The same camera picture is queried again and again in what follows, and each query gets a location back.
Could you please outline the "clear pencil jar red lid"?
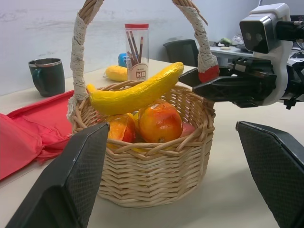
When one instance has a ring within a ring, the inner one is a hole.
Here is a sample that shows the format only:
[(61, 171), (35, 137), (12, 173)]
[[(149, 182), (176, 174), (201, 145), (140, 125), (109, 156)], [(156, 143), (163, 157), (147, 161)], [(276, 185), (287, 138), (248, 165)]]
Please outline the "clear pencil jar red lid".
[(132, 31), (137, 45), (138, 53), (140, 52), (140, 39), (143, 37), (143, 52), (142, 62), (133, 64), (132, 53), (126, 37), (126, 53), (129, 56), (129, 64), (127, 67), (127, 74), (129, 80), (145, 81), (148, 79), (149, 66), (149, 24), (148, 23), (126, 23), (124, 25), (125, 32)]

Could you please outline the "pink toy fruit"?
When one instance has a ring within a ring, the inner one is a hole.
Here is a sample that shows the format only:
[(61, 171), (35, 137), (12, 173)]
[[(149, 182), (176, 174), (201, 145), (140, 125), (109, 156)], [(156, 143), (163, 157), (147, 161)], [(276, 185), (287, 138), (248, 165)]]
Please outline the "pink toy fruit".
[(190, 123), (186, 123), (186, 122), (183, 122), (182, 127), (183, 127), (183, 130), (182, 130), (181, 137), (188, 136), (196, 130), (196, 128), (194, 126), (192, 126)]

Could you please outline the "orange red toy fruit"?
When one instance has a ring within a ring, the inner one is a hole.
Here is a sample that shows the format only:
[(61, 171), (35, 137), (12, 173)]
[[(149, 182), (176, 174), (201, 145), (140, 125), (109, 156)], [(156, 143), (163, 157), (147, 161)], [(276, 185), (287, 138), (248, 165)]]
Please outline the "orange red toy fruit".
[(136, 138), (136, 127), (131, 113), (107, 117), (110, 125), (108, 138), (133, 143)]

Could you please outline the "brown pencil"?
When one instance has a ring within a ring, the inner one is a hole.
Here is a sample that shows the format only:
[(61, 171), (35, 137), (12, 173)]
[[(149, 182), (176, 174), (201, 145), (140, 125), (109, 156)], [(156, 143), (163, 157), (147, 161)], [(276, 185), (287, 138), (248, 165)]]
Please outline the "brown pencil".
[(139, 52), (139, 56), (138, 56), (138, 61), (139, 63), (142, 62), (142, 54), (143, 54), (143, 37), (141, 37), (140, 39), (140, 52)]
[(132, 39), (132, 43), (133, 43), (133, 48), (135, 50), (135, 55), (136, 55), (136, 58), (137, 58), (137, 62), (139, 63), (139, 53), (138, 53), (138, 49), (137, 49), (137, 45), (136, 45), (136, 42), (135, 42), (135, 38), (134, 38), (134, 35), (133, 35), (133, 32), (130, 31), (130, 36), (131, 36), (131, 39)]
[(126, 31), (126, 36), (127, 36), (127, 39), (128, 39), (128, 43), (129, 43), (129, 46), (130, 46), (131, 53), (132, 53), (133, 64), (136, 65), (138, 63), (138, 61), (137, 61), (135, 50), (133, 48), (133, 43), (131, 41), (131, 36), (130, 36), (129, 31)]

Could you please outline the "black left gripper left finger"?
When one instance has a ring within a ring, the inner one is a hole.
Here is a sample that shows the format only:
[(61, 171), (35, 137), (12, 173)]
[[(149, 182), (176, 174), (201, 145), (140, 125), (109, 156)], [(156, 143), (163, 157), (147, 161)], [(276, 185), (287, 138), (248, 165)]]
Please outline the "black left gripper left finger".
[(87, 228), (109, 130), (109, 123), (99, 123), (74, 134), (42, 171), (6, 228)]

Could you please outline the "orange red toy apple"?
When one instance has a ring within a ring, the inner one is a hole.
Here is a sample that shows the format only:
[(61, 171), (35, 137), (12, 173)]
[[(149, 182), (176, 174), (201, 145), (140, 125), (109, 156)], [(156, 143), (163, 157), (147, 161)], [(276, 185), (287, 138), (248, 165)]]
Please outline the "orange red toy apple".
[(138, 112), (142, 138), (148, 143), (166, 143), (182, 134), (182, 119), (170, 103), (157, 99)]

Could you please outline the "black office chair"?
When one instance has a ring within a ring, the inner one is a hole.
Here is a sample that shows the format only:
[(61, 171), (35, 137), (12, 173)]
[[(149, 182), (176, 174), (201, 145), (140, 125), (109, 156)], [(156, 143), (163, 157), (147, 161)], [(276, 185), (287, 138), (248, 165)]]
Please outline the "black office chair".
[(182, 62), (186, 66), (198, 66), (198, 48), (195, 40), (176, 40), (163, 44), (170, 63)]

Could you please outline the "blue round object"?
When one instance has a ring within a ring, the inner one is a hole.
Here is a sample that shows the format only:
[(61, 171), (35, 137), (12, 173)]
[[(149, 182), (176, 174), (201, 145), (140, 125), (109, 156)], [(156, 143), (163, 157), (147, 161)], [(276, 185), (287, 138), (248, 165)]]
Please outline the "blue round object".
[(128, 67), (128, 64), (129, 64), (129, 56), (127, 53), (121, 53), (118, 55), (118, 66), (121, 66), (121, 67), (125, 67), (127, 68)]

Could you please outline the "dark green metal-rimmed mug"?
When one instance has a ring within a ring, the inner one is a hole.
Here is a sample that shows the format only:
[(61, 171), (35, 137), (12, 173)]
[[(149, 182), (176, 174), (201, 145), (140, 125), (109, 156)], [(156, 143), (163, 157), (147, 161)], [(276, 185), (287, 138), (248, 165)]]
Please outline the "dark green metal-rimmed mug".
[(35, 59), (28, 62), (35, 88), (42, 97), (65, 92), (65, 75), (59, 58)]

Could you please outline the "red cloth bag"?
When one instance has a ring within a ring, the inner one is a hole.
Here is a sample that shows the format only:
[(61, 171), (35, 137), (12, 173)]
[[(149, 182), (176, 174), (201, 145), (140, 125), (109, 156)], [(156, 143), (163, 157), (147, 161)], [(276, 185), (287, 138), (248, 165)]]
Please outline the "red cloth bag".
[(33, 103), (7, 115), (0, 113), (0, 181), (33, 161), (57, 157), (72, 135), (66, 117), (69, 91)]

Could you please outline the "yellow toy banana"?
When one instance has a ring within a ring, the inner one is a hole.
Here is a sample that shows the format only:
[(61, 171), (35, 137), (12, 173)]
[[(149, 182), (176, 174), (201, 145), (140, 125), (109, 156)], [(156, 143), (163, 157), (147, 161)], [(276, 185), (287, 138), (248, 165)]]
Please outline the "yellow toy banana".
[(120, 91), (97, 90), (87, 85), (91, 106), (101, 114), (132, 113), (147, 106), (170, 91), (183, 73), (184, 64), (176, 62), (164, 68), (146, 81)]

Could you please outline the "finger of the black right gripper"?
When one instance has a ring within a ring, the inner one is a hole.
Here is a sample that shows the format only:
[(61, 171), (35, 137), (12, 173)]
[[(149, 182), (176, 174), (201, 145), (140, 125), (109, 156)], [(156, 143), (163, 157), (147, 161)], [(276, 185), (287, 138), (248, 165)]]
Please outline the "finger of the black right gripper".
[(244, 102), (250, 98), (252, 78), (221, 76), (193, 87), (192, 91), (213, 102)]
[(179, 77), (179, 81), (188, 86), (198, 86), (200, 84), (209, 83), (220, 77), (227, 77), (227, 76), (232, 76), (232, 75), (233, 75), (233, 72), (228, 67), (220, 67), (219, 75), (215, 76), (215, 77), (206, 76), (205, 73), (199, 73), (198, 68), (196, 67), (192, 70), (187, 71), (186, 73), (183, 73)]

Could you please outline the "white background desk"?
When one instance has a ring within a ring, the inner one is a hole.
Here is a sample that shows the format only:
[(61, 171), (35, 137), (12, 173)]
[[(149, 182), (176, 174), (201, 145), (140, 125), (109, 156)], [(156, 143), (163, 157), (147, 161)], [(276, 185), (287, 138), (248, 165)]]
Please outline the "white background desk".
[(223, 50), (220, 47), (210, 47), (213, 55), (219, 58), (252, 57), (253, 53), (244, 52), (239, 48), (230, 46), (230, 50)]

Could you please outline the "yellow plush toy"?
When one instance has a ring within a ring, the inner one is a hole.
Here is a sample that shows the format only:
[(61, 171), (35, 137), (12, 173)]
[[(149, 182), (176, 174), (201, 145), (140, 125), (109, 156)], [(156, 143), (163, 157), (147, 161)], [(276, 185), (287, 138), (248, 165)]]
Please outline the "yellow plush toy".
[(106, 71), (105, 75), (116, 82), (124, 82), (128, 80), (127, 68), (118, 65), (109, 66)]

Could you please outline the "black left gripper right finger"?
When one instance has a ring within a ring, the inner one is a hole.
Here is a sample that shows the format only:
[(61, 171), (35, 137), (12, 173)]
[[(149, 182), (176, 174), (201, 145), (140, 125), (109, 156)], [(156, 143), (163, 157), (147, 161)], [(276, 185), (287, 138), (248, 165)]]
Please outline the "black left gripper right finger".
[(253, 180), (280, 228), (304, 228), (304, 146), (287, 132), (236, 124)]

